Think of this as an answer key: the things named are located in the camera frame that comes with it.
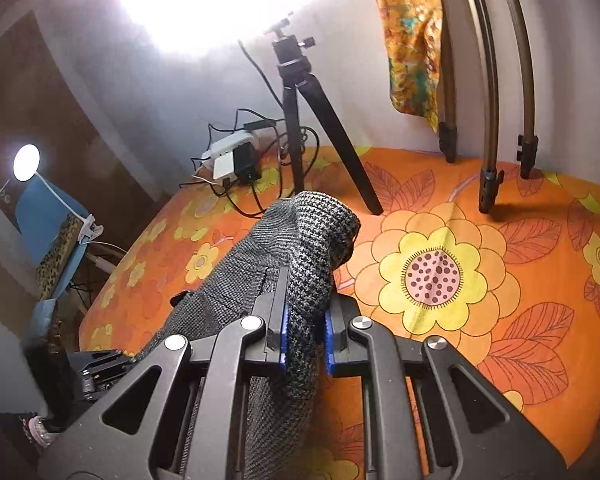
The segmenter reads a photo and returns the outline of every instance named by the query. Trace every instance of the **orange patterned cloth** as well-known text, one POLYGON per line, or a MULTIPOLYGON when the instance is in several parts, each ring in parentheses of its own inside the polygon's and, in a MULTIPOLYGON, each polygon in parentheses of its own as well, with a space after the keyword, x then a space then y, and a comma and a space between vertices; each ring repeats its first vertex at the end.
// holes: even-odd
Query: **orange patterned cloth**
POLYGON ((376 0, 389 58, 394 108, 438 130, 442 0, 376 0))
MULTIPOLYGON (((320 149, 306 182, 362 221, 351 260, 335 273, 339 291, 396 334, 444 336, 573 463, 600 414, 600 186, 540 171, 521 180, 515 165, 501 164, 506 179, 485 216, 479 161, 358 152, 382 216, 369 214, 332 148, 320 149)), ((283 181, 287 194, 288 167, 283 181)), ((256 187, 263 205, 278 185, 267 156, 256 187)), ((233 199, 255 211, 251 190, 233 199)), ((207 186, 181 190, 111 275, 80 327, 80 347, 138 352, 171 311, 169 299, 199 286, 254 222, 207 186)), ((316 403, 298 478, 363 478, 360 380, 323 374, 316 403)))

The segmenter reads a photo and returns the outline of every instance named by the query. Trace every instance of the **tripod leg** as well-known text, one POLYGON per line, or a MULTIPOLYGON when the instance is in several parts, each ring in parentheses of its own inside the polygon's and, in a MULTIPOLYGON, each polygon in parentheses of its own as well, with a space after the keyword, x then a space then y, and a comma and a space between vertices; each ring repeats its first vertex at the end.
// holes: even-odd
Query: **tripod leg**
POLYGON ((382 206, 374 187, 371 185, 365 168, 362 166, 356 150, 353 149, 353 144, 349 140, 349 137, 347 137, 342 123, 333 110, 324 90, 322 90, 318 78, 313 74, 306 74, 304 81, 298 85, 298 90, 307 103, 309 103, 311 110, 314 111, 325 133, 331 139, 333 147, 342 159, 344 167, 349 171, 353 182, 362 196, 362 200, 365 201, 366 207, 374 215, 382 214, 382 206))
POLYGON ((524 130, 518 136, 520 150, 516 160, 520 161, 520 177, 529 178, 536 163, 538 137, 536 136, 536 96, 534 89, 534 67, 531 59, 529 35, 526 31, 525 15, 520 0, 507 0, 513 29, 516 32, 518 52, 520 53, 520 73, 522 74, 522 96, 524 105, 524 130))
POLYGON ((496 159, 498 156, 499 97, 498 69, 496 67, 496 51, 493 43, 491 22, 485 0, 467 0, 474 22, 475 35, 478 39, 478 53, 482 72, 482 95, 484 107, 484 155, 480 170, 480 195, 478 209, 488 213, 496 201, 498 189, 504 178, 504 171, 498 172, 496 159))
POLYGON ((438 125, 440 151, 446 161, 452 164, 456 161, 458 150, 458 128, 456 127, 456 75, 454 73, 454 57, 449 34, 448 17, 442 18, 442 51, 440 53, 442 66, 442 84, 444 86, 445 120, 438 125))
POLYGON ((284 82, 282 103, 285 112, 286 136, 288 138, 289 157, 291 158, 291 171, 294 176, 294 192, 295 194, 298 194, 301 191, 304 191, 304 171, 302 170, 298 94, 296 94, 296 86, 291 82, 284 82))

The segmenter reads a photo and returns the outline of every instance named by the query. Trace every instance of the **metal pole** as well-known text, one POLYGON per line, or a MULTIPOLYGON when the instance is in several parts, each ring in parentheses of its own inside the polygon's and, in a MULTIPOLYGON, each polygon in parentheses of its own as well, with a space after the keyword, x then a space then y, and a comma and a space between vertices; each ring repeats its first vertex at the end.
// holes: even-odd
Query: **metal pole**
POLYGON ((536 163, 536 153, 538 152, 538 138, 536 137, 536 96, 534 89, 534 67, 531 57, 531 46, 529 45, 529 35, 526 30, 525 16, 522 11, 520 0, 507 0, 513 29, 516 33, 516 43, 518 44, 518 55, 520 56, 520 73, 522 75, 522 95, 523 95, 523 134, 518 138, 518 145, 521 150, 518 152, 517 159, 520 161, 520 176, 529 178, 531 169, 536 163))
POLYGON ((454 56, 451 46, 451 34, 449 33, 449 20, 446 16, 445 6, 442 5, 442 85, 445 99, 445 123, 449 129, 455 129, 456 125, 456 74, 454 71, 454 56))
POLYGON ((498 155, 498 72, 491 23, 485 0, 467 0, 478 39, 478 54, 482 65, 482 93, 485 100, 484 113, 484 160, 483 170, 493 171, 498 155))

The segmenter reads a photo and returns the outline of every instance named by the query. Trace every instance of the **light stand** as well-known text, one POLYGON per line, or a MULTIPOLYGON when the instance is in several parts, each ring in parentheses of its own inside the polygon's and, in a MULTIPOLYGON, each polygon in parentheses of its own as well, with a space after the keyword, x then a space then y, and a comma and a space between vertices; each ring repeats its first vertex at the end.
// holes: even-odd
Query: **light stand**
POLYGON ((331 140, 344 167, 356 184, 366 207, 374 215, 382 214, 382 206, 366 174, 365 168, 336 112, 327 99, 318 78, 311 73, 311 64, 308 58, 302 54, 301 48, 314 46, 314 38, 306 38, 299 43, 295 36, 286 36, 282 33, 282 28, 287 25, 289 25, 289 20, 285 18, 271 27, 268 32, 273 32, 277 36, 272 45, 278 57, 278 71, 280 72, 284 87, 282 104, 288 137, 288 151, 291 158, 291 170, 294 176, 295 193, 304 191, 297 89, 331 140))

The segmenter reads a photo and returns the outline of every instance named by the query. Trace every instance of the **brown door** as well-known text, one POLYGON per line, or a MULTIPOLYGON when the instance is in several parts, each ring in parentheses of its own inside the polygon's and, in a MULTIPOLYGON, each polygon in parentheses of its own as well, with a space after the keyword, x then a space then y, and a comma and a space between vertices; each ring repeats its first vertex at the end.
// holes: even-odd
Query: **brown door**
POLYGON ((159 206, 104 143, 67 87, 32 12, 0 37, 0 208, 14 206, 26 183, 13 176, 24 144, 40 150, 39 172, 105 227, 102 240, 128 248, 159 206))

